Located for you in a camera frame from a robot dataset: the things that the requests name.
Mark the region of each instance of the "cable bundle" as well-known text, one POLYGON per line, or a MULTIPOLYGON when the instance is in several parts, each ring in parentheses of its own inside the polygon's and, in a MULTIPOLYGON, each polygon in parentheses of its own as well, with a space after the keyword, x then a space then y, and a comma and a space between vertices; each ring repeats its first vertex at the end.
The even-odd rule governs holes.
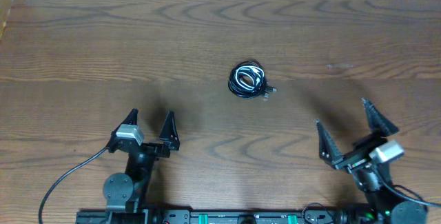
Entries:
POLYGON ((269 97, 269 92, 277 89, 268 86, 265 72, 257 61, 246 61, 238 64, 230 73, 228 88, 233 94, 243 99, 252 99, 258 96, 269 97))

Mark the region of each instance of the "wire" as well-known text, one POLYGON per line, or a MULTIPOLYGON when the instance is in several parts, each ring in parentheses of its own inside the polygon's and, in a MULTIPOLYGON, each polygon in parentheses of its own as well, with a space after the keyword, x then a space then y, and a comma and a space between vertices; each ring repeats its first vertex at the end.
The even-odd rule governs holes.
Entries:
MULTIPOLYGON (((420 201, 424 201, 424 199, 423 199, 422 196, 420 196, 419 194, 417 194, 417 193, 414 192, 413 190, 410 190, 410 189, 406 188, 405 186, 402 186, 402 185, 392 185, 392 187, 393 187, 394 189, 396 189, 396 188, 401 188, 401 189, 403 189, 403 190, 409 192, 410 194, 416 196, 418 199, 420 199, 420 201)), ((427 208, 426 205, 423 205, 422 207, 424 208, 424 210, 425 210, 426 212, 429 212, 429 209, 427 208)))
POLYGON ((329 211, 326 209, 326 207, 325 206, 323 206, 321 203, 310 203, 310 204, 308 204, 304 209, 303 209, 303 211, 302 211, 302 219, 303 219, 303 222, 307 222, 306 221, 306 219, 305 219, 305 210, 308 208, 308 207, 310 207, 311 205, 319 205, 319 206, 321 206, 325 211, 326 211, 326 213, 332 218, 332 219, 334 219, 334 215, 333 214, 331 214, 331 213, 329 213, 329 211))
POLYGON ((441 204, 439 204, 439 203, 431 203, 431 202, 424 201, 424 200, 417 200, 417 199, 411 198, 410 196, 407 196, 406 194, 403 194, 403 193, 401 193, 401 192, 395 190, 395 189, 393 188, 393 186, 390 186, 390 185, 386 182, 386 180, 384 179, 383 175, 381 175, 381 173, 380 173, 376 168, 373 170, 373 173, 375 173, 375 174, 378 176, 378 178, 383 182, 383 185, 384 185, 384 186, 385 186, 390 192, 394 193, 395 195, 397 195, 397 196, 399 196, 399 197, 401 197, 401 198, 403 198, 403 199, 406 199, 406 200, 408 200, 408 201, 412 201, 412 202, 414 202, 414 203, 418 203, 418 204, 421 204, 421 205, 427 205, 427 206, 429 206, 429 207, 441 207, 441 204))
POLYGON ((92 156, 90 159, 82 162, 81 164, 75 166, 74 168, 70 169, 68 172, 66 172, 63 176, 60 176, 60 178, 55 181, 55 183, 52 185, 52 187, 48 190, 48 192, 46 193, 46 195, 44 196, 43 200, 41 201, 40 204, 40 209, 39 209, 39 223, 43 224, 43 208, 44 205, 50 195, 50 193, 52 193, 52 191, 55 189, 55 187, 67 176, 69 176, 69 174, 73 173, 74 171, 76 171, 77 169, 83 167, 84 165, 87 165, 90 161, 98 158, 100 155, 102 155, 102 153, 104 153, 107 149, 109 149, 108 147, 103 148, 101 151, 99 151, 97 154, 95 154, 94 156, 92 156))
POLYGON ((276 88, 267 85, 265 72, 257 61, 238 64, 229 75, 228 88, 233 94, 243 99, 268 97, 268 92, 277 91, 276 88), (248 77, 251 82, 246 82, 245 77, 248 77))

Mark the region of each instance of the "robotic arm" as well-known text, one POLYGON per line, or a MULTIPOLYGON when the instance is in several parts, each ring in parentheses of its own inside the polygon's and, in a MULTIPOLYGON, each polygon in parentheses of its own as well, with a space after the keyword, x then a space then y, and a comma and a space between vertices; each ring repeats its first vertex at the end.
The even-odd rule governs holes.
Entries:
POLYGON ((174 113, 169 112, 159 136, 162 144, 144 143, 137 125, 138 110, 133 109, 120 126, 112 132, 107 144, 109 152, 127 152, 129 159, 125 173, 116 173, 105 181, 103 194, 107 200, 105 211, 81 211, 76 224, 422 224, 427 208, 408 201, 397 194, 389 173, 390 162, 404 154, 397 141, 387 137, 398 128, 387 120, 375 106, 363 99, 372 133, 353 144, 353 151, 341 154, 328 131, 317 120, 319 157, 335 170, 351 174, 358 188, 365 193, 368 204, 351 204, 341 210, 309 209, 288 212, 219 212, 169 210, 144 204, 154 162, 170 157, 179 150, 179 137, 174 113))

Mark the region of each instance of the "wooden table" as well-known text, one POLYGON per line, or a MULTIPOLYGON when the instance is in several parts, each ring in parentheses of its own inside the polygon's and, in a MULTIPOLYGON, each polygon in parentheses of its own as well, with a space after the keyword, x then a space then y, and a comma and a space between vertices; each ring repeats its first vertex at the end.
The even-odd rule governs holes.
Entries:
MULTIPOLYGON (((62 173, 98 152, 132 108, 146 141, 176 113, 181 150, 147 198, 194 209, 364 202, 318 158, 319 118, 342 152, 368 134, 361 98, 401 131, 395 183, 441 202, 441 0, 15 0, 0 44, 0 222, 36 223, 62 173), (242 100, 227 78, 257 59, 278 91, 242 100)), ((44 209, 104 208, 127 154, 67 177, 44 209)), ((428 223, 439 223, 431 209, 428 223)))

